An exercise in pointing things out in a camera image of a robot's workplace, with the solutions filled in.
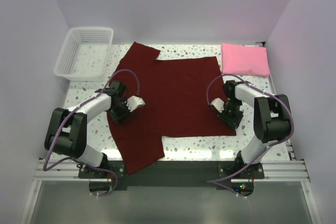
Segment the dark red t shirt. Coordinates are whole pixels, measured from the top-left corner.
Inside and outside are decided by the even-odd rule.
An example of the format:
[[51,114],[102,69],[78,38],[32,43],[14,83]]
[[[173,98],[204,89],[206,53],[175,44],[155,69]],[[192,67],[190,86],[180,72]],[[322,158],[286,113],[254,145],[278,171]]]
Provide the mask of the dark red t shirt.
[[159,54],[134,42],[117,67],[115,79],[145,102],[121,124],[108,119],[129,174],[164,156],[163,136],[236,135],[207,104],[208,99],[226,100],[217,59],[159,60]]

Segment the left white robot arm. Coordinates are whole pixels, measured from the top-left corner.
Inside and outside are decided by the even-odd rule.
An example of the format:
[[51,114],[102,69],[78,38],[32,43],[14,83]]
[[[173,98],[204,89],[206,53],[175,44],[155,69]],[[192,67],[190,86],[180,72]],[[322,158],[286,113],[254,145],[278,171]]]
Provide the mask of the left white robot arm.
[[44,142],[48,153],[43,171],[71,159],[90,167],[97,178],[105,177],[109,171],[107,155],[87,143],[87,125],[103,112],[107,112],[114,123],[123,123],[134,111],[131,104],[137,99],[128,95],[128,87],[114,80],[78,105],[54,109]]

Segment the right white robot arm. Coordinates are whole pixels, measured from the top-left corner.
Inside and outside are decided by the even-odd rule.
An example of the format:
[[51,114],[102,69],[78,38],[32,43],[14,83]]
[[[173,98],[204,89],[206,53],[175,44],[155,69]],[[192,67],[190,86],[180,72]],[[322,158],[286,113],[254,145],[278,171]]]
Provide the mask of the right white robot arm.
[[234,164],[228,170],[239,178],[246,178],[253,171],[252,165],[260,163],[270,147],[290,136],[293,126],[289,100],[284,94],[264,93],[242,81],[226,81],[223,91],[227,101],[216,98],[210,106],[217,110],[217,117],[230,130],[238,129],[244,117],[244,112],[240,109],[243,103],[253,108],[254,136],[238,152]]

